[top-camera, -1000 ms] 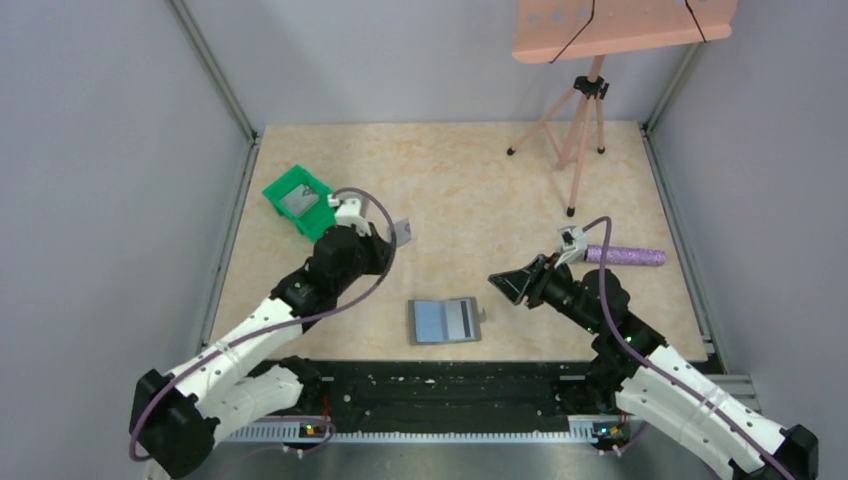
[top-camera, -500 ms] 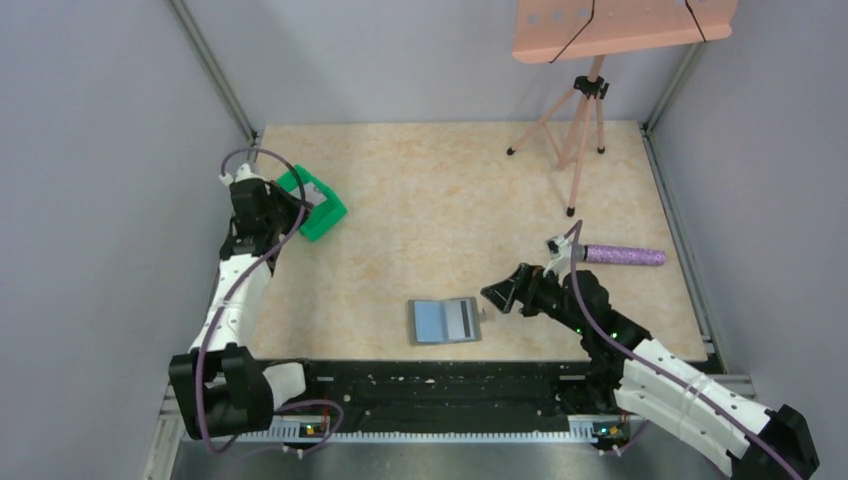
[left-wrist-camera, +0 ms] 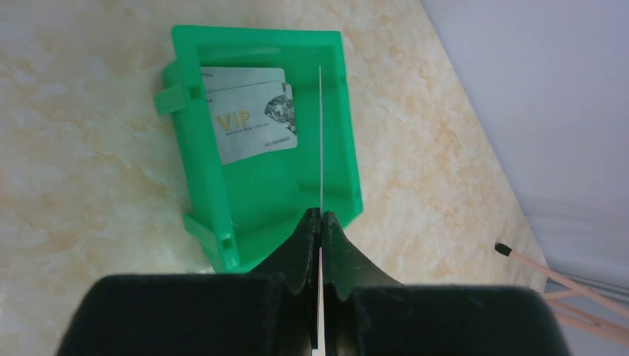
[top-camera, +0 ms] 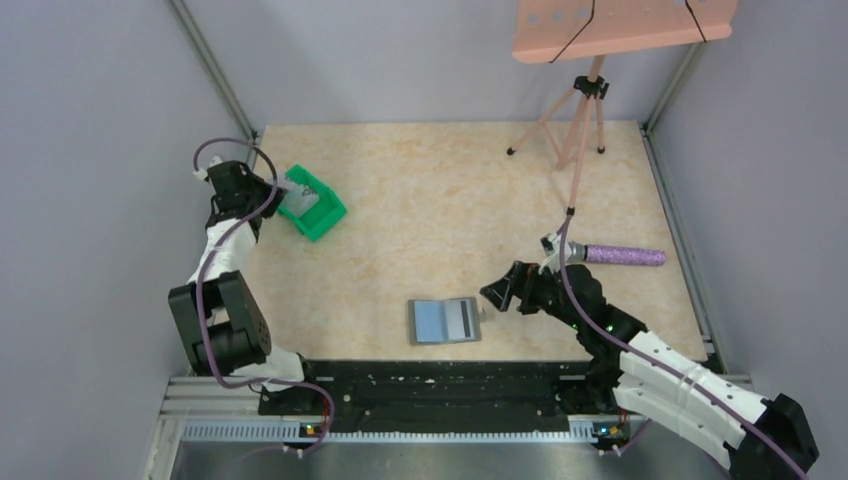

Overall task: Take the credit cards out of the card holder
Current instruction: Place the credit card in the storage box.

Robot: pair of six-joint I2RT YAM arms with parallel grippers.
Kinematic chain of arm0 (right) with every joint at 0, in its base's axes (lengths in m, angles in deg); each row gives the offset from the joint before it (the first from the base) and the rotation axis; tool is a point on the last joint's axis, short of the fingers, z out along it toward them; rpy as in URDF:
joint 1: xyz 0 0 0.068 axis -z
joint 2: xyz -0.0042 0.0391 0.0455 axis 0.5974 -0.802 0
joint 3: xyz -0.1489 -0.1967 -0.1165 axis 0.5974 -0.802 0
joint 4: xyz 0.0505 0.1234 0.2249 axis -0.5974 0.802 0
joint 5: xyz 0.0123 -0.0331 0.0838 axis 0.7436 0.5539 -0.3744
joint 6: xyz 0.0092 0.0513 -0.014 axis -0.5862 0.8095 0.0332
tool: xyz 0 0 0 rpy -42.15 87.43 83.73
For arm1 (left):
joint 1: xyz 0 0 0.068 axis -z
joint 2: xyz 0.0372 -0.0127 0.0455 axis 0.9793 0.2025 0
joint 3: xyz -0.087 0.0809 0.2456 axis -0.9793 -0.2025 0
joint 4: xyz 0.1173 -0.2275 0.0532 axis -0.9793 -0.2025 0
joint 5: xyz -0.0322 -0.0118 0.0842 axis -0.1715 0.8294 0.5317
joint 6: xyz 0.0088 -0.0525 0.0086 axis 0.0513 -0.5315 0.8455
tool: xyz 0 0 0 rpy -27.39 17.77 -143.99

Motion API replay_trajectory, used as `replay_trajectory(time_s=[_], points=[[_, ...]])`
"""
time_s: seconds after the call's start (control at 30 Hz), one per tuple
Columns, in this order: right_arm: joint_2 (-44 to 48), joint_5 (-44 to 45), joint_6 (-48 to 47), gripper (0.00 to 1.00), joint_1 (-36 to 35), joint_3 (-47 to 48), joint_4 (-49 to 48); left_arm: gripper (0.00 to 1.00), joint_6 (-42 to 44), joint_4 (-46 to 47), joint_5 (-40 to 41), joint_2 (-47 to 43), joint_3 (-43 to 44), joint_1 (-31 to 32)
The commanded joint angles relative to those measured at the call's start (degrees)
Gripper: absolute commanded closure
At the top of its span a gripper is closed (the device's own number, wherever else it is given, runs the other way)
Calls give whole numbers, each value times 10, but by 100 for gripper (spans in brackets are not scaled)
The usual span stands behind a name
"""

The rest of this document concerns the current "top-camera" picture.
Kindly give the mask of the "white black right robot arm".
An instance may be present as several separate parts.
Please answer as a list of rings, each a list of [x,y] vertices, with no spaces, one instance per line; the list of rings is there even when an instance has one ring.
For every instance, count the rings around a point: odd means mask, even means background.
[[[733,479],[805,479],[820,457],[801,405],[741,388],[674,350],[609,303],[583,265],[516,261],[480,293],[500,311],[518,302],[576,332],[592,360],[587,388],[600,410],[642,415],[700,448]]]

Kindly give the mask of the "silver credit card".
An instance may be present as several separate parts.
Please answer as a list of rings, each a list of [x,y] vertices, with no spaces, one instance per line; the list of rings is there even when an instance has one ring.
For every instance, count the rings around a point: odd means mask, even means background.
[[[300,218],[312,209],[319,200],[320,197],[314,194],[309,194],[302,198],[289,197],[288,199],[284,199],[281,203],[281,207],[295,218]]]

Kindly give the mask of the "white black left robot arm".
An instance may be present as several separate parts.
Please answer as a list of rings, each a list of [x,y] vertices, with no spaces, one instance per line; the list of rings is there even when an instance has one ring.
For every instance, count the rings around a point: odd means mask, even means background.
[[[199,376],[236,375],[272,392],[302,386],[303,357],[274,347],[243,275],[263,221],[274,215],[285,192],[235,160],[215,158],[197,173],[214,188],[207,244],[187,283],[168,294],[189,365]]]

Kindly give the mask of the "grey card holder wallet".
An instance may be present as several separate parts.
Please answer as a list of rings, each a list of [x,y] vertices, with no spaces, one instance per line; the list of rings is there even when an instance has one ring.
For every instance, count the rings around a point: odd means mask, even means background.
[[[444,305],[448,300],[416,299],[408,300],[407,324],[409,342],[413,346],[424,345],[450,345],[459,343],[479,342],[482,340],[481,311],[477,306],[479,340],[470,342],[451,342],[447,339],[445,327]]]

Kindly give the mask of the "card with black stripe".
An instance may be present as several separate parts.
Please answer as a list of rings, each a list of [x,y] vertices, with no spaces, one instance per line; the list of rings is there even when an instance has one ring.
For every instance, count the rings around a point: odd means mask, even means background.
[[[444,305],[447,339],[451,342],[479,340],[476,300],[473,297],[448,300]]]

